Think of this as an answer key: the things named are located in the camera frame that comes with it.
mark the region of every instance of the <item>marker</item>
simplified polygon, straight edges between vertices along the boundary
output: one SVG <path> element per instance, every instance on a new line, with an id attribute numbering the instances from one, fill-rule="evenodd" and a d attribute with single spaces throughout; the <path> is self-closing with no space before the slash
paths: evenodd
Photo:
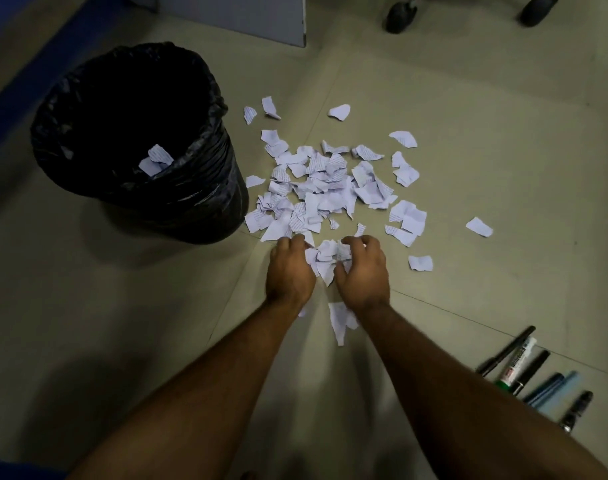
<path id="1" fill-rule="evenodd" d="M 535 331 L 535 327 L 533 327 L 533 325 L 528 327 L 521 334 L 519 334 L 516 338 L 514 338 L 510 344 L 508 344 L 506 347 L 504 347 L 500 351 L 499 354 L 487 359 L 485 362 L 483 362 L 481 365 L 479 365 L 475 370 L 476 373 L 480 374 L 482 377 L 486 377 L 490 371 L 492 371 L 494 368 L 496 368 L 497 365 L 508 356 L 508 354 L 510 354 L 517 347 L 522 345 L 524 343 L 524 340 L 526 340 L 530 336 L 530 334 L 532 334 L 534 331 Z"/>
<path id="2" fill-rule="evenodd" d="M 547 396 L 555 387 L 564 380 L 564 374 L 556 372 L 549 377 L 545 382 L 535 388 L 535 390 L 524 398 L 524 403 L 532 406 L 540 401 L 544 396 Z"/>
<path id="3" fill-rule="evenodd" d="M 571 409 L 568 410 L 568 412 L 564 415 L 564 418 L 562 418 L 562 421 L 559 422 L 559 425 L 562 427 L 565 433 L 571 433 L 575 427 L 575 424 L 577 423 L 577 420 L 582 417 L 582 414 L 584 414 L 584 411 L 586 411 L 592 400 L 593 393 L 591 391 L 584 391 L 580 397 L 575 400 L 571 406 Z"/>
<path id="4" fill-rule="evenodd" d="M 526 386 L 528 381 L 532 379 L 535 373 L 540 370 L 540 367 L 544 362 L 546 362 L 549 355 L 550 352 L 548 350 L 542 350 L 542 352 L 540 352 L 540 354 L 526 366 L 524 372 L 521 373 L 520 376 L 515 380 L 511 388 L 508 389 L 508 392 L 510 392 L 512 395 L 518 395 L 522 389 L 524 389 L 524 386 Z"/>
<path id="5" fill-rule="evenodd" d="M 533 337 L 529 337 L 526 339 L 526 341 L 524 341 L 522 346 L 519 348 L 519 350 L 517 350 L 509 362 L 508 367 L 506 367 L 506 370 L 502 374 L 502 377 L 495 381 L 496 386 L 499 386 L 504 390 L 508 390 L 511 387 L 513 381 L 517 377 L 517 374 L 520 373 L 520 369 L 524 365 L 524 361 L 526 361 L 529 355 L 531 355 L 531 351 L 533 350 L 535 343 L 537 343 L 537 340 L 535 340 Z"/>
<path id="6" fill-rule="evenodd" d="M 562 382 L 560 382 L 560 384 L 551 390 L 548 395 L 543 397 L 538 403 L 533 404 L 533 407 L 540 413 L 548 416 L 564 398 L 564 396 L 570 393 L 571 390 L 577 386 L 579 380 L 580 374 L 578 374 L 576 371 L 569 372 L 569 374 Z"/>

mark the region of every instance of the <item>black pen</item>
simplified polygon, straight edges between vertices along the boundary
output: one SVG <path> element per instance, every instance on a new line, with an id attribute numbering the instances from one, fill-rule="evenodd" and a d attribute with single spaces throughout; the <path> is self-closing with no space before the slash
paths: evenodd
<path id="1" fill-rule="evenodd" d="M 519 334 L 510 344 L 504 347 L 499 354 L 494 357 L 491 357 L 480 366 L 476 368 L 476 373 L 480 374 L 482 377 L 486 377 L 490 371 L 497 367 L 501 361 L 503 361 L 508 354 L 513 352 L 517 347 L 522 345 L 524 340 L 528 339 L 530 334 L 535 331 L 535 327 L 531 325 L 526 330 L 524 330 L 521 334 Z"/>
<path id="2" fill-rule="evenodd" d="M 535 388 L 535 390 L 524 398 L 524 403 L 532 406 L 542 397 L 546 396 L 553 388 L 557 387 L 564 380 L 564 374 L 556 372 L 545 382 Z"/>
<path id="3" fill-rule="evenodd" d="M 518 395 L 521 393 L 524 386 L 526 386 L 526 383 L 532 379 L 537 371 L 540 370 L 540 367 L 544 362 L 546 362 L 549 355 L 550 352 L 548 350 L 542 350 L 542 352 L 540 352 L 540 354 L 535 357 L 535 359 L 533 359 L 528 366 L 526 366 L 526 369 L 524 369 L 519 377 L 517 377 L 510 389 L 508 389 L 508 392 L 510 392 L 512 395 Z"/>
<path id="4" fill-rule="evenodd" d="M 586 411 L 588 405 L 593 400 L 593 393 L 591 391 L 584 391 L 580 397 L 578 397 L 571 409 L 564 415 L 562 421 L 559 422 L 559 425 L 562 427 L 565 433 L 569 433 L 575 427 L 577 420 L 582 417 L 584 411 Z"/>

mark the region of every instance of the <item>black trash bag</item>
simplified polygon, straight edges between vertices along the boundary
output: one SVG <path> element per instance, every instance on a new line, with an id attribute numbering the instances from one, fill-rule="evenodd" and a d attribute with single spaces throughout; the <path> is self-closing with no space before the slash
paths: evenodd
<path id="1" fill-rule="evenodd" d="M 170 42 L 117 47 L 64 76 L 30 129 L 37 163 L 70 192 L 135 211 L 159 232 L 196 244 L 244 221 L 248 190 L 204 60 Z M 161 145 L 174 159 L 139 168 Z"/>

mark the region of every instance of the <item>person's left arm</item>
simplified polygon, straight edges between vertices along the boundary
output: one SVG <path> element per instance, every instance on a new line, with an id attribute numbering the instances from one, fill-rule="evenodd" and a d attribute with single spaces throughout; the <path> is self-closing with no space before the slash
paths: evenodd
<path id="1" fill-rule="evenodd" d="M 68 478 L 224 477 L 279 346 L 315 287 L 305 247 L 301 234 L 280 239 L 264 303 L 139 405 Z"/>

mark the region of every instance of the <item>black chair wheel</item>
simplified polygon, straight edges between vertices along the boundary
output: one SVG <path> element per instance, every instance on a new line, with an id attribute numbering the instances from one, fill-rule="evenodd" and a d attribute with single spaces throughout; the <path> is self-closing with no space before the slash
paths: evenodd
<path id="1" fill-rule="evenodd" d="M 526 27 L 534 27 L 546 18 L 551 8 L 558 0 L 531 0 L 520 14 L 520 23 Z"/>
<path id="2" fill-rule="evenodd" d="M 417 13 L 416 6 L 410 6 L 408 3 L 395 3 L 386 17 L 386 31 L 391 34 L 399 34 L 404 31 L 408 25 L 413 22 Z"/>

